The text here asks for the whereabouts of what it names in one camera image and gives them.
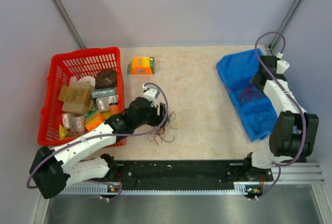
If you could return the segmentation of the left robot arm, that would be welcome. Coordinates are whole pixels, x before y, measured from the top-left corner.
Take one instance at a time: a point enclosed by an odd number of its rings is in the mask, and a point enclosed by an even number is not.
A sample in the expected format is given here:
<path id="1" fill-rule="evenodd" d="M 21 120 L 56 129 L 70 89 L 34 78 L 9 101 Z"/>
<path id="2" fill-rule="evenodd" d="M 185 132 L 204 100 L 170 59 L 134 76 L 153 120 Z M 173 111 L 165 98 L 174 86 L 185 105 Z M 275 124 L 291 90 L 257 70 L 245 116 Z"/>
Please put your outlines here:
<path id="1" fill-rule="evenodd" d="M 66 186 L 95 178 L 113 180 L 118 169 L 113 158 L 101 155 L 86 161 L 92 153 L 120 142 L 129 136 L 136 136 L 137 128 L 149 125 L 157 130 L 168 119 L 168 102 L 155 103 L 144 97 L 137 97 L 120 114 L 112 115 L 92 131 L 77 139 L 53 148 L 41 147 L 32 162 L 28 180 L 44 199 L 58 195 Z"/>

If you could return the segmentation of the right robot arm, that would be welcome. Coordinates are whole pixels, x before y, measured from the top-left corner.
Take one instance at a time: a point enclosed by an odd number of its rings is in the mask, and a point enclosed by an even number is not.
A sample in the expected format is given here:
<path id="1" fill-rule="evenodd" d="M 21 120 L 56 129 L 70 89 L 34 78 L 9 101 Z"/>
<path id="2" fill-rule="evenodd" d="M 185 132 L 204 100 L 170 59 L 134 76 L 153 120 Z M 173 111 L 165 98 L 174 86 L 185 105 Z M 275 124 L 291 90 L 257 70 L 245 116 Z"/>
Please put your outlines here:
<path id="1" fill-rule="evenodd" d="M 289 64 L 281 55 L 263 55 L 259 62 L 251 83 L 270 100 L 277 120 L 264 149 L 245 158 L 242 174 L 248 180 L 256 180 L 273 166 L 289 166 L 311 155 L 319 124 L 318 116 L 301 107 L 289 89 L 284 75 Z"/>

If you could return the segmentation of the teal flat packet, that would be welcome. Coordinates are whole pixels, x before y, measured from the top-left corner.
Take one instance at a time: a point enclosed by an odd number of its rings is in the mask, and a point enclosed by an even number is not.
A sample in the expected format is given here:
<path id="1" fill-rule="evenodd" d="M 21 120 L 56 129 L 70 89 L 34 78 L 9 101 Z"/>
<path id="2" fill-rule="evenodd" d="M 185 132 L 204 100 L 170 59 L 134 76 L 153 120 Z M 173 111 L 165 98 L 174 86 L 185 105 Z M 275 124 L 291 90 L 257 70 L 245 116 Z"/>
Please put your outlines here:
<path id="1" fill-rule="evenodd" d="M 97 98 L 100 98 L 100 97 L 114 96 L 114 95 L 117 95 L 117 94 L 118 94 L 118 88 L 117 87 L 95 89 L 91 93 L 93 99 L 97 99 Z"/>

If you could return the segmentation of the orange yellow box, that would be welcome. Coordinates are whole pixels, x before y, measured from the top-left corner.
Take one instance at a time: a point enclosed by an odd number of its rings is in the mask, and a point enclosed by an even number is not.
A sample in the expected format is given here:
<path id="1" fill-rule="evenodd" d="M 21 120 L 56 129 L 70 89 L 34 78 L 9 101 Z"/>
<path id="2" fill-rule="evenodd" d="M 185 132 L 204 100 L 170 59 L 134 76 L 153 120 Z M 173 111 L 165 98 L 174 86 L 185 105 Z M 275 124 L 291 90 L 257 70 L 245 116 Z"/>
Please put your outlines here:
<path id="1" fill-rule="evenodd" d="M 134 57 L 128 64 L 127 74 L 151 75 L 155 73 L 154 57 Z"/>

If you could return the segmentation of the brown round cake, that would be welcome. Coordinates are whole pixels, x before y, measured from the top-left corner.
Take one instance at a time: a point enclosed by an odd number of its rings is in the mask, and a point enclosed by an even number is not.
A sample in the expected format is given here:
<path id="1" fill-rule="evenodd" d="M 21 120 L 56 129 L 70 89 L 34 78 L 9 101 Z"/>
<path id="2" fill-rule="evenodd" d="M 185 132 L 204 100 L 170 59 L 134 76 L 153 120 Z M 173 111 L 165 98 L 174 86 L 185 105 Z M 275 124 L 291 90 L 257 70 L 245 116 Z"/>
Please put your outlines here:
<path id="1" fill-rule="evenodd" d="M 100 71 L 95 78 L 97 89 L 112 88 L 117 86 L 117 72 L 114 69 Z"/>

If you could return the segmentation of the blue plastic divided bin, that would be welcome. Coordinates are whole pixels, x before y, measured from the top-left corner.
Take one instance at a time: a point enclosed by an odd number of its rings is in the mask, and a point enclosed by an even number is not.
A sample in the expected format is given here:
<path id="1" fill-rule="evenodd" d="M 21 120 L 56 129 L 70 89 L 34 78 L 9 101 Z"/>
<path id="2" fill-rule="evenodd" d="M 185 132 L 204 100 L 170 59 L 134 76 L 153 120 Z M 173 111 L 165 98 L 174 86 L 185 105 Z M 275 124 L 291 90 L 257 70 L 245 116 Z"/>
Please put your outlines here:
<path id="1" fill-rule="evenodd" d="M 259 68 L 255 50 L 224 56 L 216 70 L 251 142 L 272 132 L 277 115 L 271 101 L 250 82 Z"/>

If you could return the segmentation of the brown cardboard box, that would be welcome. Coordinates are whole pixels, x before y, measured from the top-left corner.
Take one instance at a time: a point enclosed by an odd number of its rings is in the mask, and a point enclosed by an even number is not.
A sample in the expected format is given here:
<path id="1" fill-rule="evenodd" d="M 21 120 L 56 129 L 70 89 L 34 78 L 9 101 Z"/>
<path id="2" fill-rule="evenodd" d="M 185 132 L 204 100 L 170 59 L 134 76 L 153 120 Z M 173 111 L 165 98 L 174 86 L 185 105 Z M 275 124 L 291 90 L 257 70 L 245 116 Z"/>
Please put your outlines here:
<path id="1" fill-rule="evenodd" d="M 62 85 L 58 100 L 63 103 L 65 113 L 84 115 L 88 112 L 94 87 L 88 82 L 74 82 L 71 86 Z"/>

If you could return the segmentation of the pink wrapped snack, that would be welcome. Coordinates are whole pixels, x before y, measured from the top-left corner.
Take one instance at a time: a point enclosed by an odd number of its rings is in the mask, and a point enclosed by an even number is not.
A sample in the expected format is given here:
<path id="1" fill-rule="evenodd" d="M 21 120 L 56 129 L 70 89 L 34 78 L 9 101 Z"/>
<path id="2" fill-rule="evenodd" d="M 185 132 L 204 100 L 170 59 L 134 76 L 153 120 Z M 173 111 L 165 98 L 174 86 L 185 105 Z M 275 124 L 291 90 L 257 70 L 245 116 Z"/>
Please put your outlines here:
<path id="1" fill-rule="evenodd" d="M 62 114 L 62 124 L 65 129 L 71 132 L 82 133 L 85 131 L 85 117 L 79 115 L 73 115 L 70 113 Z"/>

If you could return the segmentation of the red plastic basket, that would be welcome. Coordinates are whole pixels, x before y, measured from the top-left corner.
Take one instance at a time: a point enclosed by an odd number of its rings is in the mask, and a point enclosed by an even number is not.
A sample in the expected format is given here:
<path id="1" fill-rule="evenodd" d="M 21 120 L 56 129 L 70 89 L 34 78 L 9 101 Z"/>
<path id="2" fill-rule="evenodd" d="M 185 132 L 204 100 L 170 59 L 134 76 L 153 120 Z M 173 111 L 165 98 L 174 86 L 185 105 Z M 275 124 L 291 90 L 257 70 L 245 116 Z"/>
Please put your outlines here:
<path id="1" fill-rule="evenodd" d="M 55 55 L 50 63 L 47 76 L 47 91 L 44 107 L 40 112 L 40 125 L 37 142 L 41 146 L 59 146 L 70 142 L 74 137 L 59 139 L 59 125 L 63 103 L 58 96 L 63 85 L 69 85 L 70 78 L 78 79 L 84 76 L 95 77 L 100 71 L 114 69 L 118 81 L 118 111 L 125 107 L 123 76 L 118 47 L 90 48 L 76 50 L 70 53 Z"/>

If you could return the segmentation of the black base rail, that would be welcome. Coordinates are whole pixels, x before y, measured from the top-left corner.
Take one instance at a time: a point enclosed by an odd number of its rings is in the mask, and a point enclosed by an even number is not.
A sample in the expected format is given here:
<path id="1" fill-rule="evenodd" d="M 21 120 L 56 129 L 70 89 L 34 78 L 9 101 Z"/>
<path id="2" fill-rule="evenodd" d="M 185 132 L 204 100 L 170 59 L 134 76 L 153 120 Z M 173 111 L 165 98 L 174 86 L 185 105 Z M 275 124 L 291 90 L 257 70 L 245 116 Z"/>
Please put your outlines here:
<path id="1" fill-rule="evenodd" d="M 138 160 L 118 161 L 100 182 L 121 183 L 123 190 L 226 190 L 234 182 L 265 183 L 268 169 L 251 160 Z"/>

